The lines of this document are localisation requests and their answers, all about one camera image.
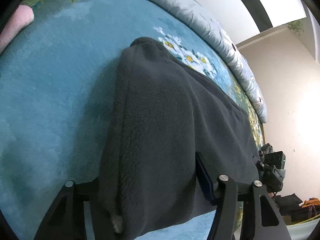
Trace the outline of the pink pillow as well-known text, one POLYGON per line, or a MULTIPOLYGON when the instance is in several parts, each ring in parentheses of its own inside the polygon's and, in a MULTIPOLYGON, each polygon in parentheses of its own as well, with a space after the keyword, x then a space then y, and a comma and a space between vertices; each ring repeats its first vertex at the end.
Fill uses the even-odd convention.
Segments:
POLYGON ((19 5, 1 33, 0 52, 6 49, 9 43, 18 35, 18 33, 31 24, 34 20, 34 13, 31 7, 19 5))

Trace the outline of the white black wardrobe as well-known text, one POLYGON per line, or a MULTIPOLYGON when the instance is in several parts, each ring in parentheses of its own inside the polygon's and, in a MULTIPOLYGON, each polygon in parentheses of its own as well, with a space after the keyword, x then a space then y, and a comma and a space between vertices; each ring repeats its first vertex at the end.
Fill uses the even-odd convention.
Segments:
POLYGON ((306 17, 301 0, 197 0, 235 44, 306 17))

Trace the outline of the blue floral quilt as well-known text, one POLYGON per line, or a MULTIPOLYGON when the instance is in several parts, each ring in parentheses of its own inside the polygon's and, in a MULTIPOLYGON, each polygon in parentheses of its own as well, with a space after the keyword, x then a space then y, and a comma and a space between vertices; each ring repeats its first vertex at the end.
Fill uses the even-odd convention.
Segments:
POLYGON ((150 0, 206 41, 225 61, 252 103, 260 121, 267 122, 267 107, 260 87, 245 59, 222 25, 197 0, 150 0))

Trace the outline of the teal floral bed blanket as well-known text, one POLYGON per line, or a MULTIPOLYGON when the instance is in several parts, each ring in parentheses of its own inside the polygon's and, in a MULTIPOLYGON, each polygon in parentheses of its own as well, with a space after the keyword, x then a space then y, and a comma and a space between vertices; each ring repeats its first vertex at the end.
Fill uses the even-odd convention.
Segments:
POLYGON ((183 22, 148 0, 25 0, 34 21, 1 54, 1 211, 19 239, 33 239, 65 181, 98 173, 118 59, 139 37, 160 41, 203 69, 262 125, 219 55, 183 22))

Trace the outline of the orange hanging garment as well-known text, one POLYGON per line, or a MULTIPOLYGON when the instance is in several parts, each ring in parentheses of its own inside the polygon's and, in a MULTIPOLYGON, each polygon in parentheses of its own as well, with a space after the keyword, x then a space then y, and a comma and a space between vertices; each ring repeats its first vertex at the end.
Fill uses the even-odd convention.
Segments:
POLYGON ((310 206, 320 206, 320 200, 318 198, 310 198, 302 204, 302 208, 307 208, 310 206))

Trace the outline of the green hanging plant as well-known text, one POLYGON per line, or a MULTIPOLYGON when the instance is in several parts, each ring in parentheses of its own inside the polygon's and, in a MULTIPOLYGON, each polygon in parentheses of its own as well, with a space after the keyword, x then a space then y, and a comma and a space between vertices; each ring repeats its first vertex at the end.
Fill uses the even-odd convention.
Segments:
POLYGON ((298 36, 300 36, 301 33, 304 32, 302 20, 294 20, 294 21, 289 22, 287 24, 287 28, 289 30, 293 31, 298 36))

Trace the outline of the hanging black coat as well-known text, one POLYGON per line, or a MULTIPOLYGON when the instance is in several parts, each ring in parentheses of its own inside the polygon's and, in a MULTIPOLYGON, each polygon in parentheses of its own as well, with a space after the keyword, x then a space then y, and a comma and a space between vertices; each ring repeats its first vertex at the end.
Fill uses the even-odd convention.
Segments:
POLYGON ((303 201, 295 194, 284 197, 276 195, 274 202, 278 205, 282 216, 291 217, 291 222, 301 222, 310 218, 309 209, 300 206, 303 201))

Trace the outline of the black white fleece jacket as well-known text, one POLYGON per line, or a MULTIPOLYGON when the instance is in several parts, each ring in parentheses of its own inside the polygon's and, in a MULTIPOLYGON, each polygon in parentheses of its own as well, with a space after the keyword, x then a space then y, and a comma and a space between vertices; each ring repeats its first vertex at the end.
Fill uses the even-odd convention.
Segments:
POLYGON ((195 154, 240 183, 258 178, 247 113, 216 83, 140 37, 117 69, 98 198, 118 239, 185 223, 212 211, 195 154))

